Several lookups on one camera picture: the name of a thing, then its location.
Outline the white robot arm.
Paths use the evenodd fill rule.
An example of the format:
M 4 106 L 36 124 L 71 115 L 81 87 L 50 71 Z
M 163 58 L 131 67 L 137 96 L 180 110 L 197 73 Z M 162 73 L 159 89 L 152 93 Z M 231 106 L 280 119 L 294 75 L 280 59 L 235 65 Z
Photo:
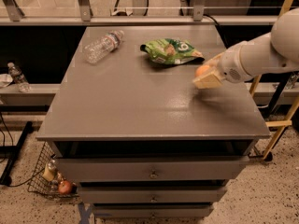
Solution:
M 263 74 L 299 70 L 299 8 L 281 15 L 269 33 L 242 41 L 205 62 L 192 83 L 198 89 L 240 83 Z

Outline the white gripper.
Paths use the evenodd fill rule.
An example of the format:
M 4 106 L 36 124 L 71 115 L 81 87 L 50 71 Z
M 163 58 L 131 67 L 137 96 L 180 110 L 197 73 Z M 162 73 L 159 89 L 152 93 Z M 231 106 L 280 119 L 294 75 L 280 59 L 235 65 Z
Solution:
M 242 65 L 240 51 L 243 44 L 235 44 L 223 53 L 219 53 L 205 62 L 205 66 L 217 65 L 221 77 L 231 83 L 240 83 L 252 79 Z M 222 85 L 216 69 L 209 68 L 203 75 L 195 77 L 192 83 L 198 89 L 218 88 Z

